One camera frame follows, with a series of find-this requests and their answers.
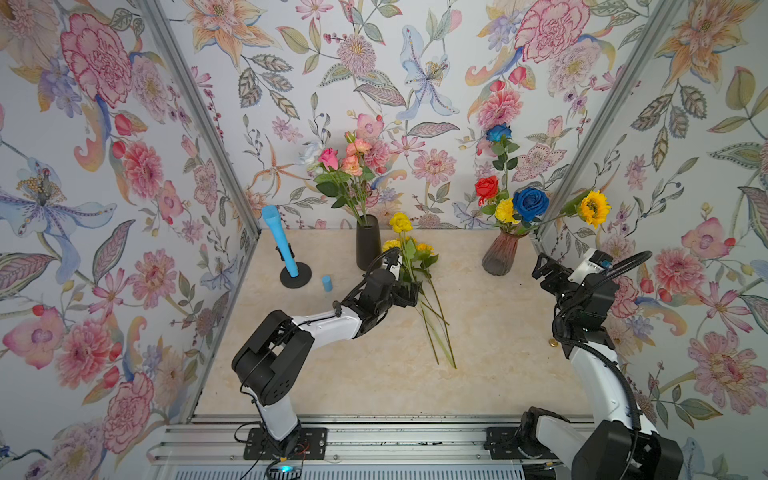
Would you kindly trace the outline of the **large yellow sunflower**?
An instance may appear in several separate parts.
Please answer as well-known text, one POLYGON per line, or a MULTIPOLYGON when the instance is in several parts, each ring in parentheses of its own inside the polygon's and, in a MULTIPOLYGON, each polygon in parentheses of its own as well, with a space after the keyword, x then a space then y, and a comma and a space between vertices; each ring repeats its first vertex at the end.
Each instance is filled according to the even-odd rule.
POLYGON ((437 364, 441 362, 438 352, 441 351, 445 363, 452 369, 458 368, 453 351, 449 327, 439 293, 434 282, 431 268, 434 267, 439 255, 433 247, 419 243, 416 245, 416 273, 421 280, 418 312, 425 325, 427 338, 437 364))

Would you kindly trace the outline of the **orange yellow sunflower vase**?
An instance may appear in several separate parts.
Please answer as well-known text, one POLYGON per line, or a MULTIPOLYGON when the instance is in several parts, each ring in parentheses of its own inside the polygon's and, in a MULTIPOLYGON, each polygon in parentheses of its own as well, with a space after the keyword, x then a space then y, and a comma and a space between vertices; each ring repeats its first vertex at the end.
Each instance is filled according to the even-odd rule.
POLYGON ((611 205, 608 203, 607 197, 604 194, 598 191, 586 191, 567 202, 561 208, 560 212, 549 221, 542 220, 542 216, 547 211, 532 222, 525 222, 522 220, 523 231, 536 231, 542 225, 548 224, 554 220, 576 217, 588 225, 598 227, 607 220, 610 210, 611 205))

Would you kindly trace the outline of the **yellow carnation vase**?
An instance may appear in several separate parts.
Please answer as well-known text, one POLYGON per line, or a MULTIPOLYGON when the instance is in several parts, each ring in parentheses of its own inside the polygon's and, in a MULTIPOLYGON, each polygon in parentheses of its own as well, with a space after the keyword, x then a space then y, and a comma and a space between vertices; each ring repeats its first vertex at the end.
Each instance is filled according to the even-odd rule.
POLYGON ((388 250, 392 250, 392 249, 395 249, 395 248, 397 248, 397 249, 401 249, 402 248, 402 244, 401 244, 401 242, 398 239, 389 240, 389 241, 385 242, 382 245, 382 251, 383 252, 386 252, 388 250))

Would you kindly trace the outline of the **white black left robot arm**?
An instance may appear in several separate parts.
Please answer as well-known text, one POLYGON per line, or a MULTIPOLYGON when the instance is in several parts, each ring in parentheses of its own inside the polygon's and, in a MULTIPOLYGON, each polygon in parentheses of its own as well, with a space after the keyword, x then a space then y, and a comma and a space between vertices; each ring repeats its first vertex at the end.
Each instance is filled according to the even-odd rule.
POLYGON ((289 392, 312 351, 364 336, 391 308, 416 306, 420 293, 419 282, 400 281, 381 268, 367 273, 328 312, 295 317, 270 312, 231 362, 240 392, 256 405, 268 438, 284 443, 298 436, 300 421, 289 392))

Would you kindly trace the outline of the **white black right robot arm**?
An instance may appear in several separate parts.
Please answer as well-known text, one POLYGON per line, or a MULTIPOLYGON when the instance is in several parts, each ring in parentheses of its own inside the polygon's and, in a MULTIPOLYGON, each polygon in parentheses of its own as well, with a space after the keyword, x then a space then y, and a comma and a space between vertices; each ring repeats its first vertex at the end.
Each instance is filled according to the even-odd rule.
POLYGON ((604 325, 618 278, 650 256, 643 251, 615 262, 591 249, 577 267, 568 268, 539 254, 532 276, 555 298, 552 336, 586 389, 595 428, 584 435, 564 416, 531 407, 513 438, 524 457, 551 453, 573 479, 675 479, 681 473, 681 447, 643 421, 618 365, 617 344, 604 325))

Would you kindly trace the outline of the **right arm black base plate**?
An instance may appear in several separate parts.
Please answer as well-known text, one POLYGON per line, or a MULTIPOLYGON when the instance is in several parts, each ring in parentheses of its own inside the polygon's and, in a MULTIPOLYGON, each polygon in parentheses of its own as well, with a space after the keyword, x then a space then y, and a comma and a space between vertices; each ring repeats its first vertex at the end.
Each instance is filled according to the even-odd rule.
POLYGON ((519 433, 518 430, 516 426, 486 429, 483 448, 490 453, 492 460, 558 460, 530 433, 519 433))

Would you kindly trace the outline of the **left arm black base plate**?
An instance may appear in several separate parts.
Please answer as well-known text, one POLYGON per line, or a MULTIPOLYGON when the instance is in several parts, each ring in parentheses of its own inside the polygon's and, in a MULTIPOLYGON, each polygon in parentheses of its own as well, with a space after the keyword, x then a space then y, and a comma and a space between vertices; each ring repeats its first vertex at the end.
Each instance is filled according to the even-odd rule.
POLYGON ((327 428, 297 427, 283 440, 272 438, 264 428, 249 431, 243 458, 249 461, 261 459, 324 460, 328 445, 327 428))

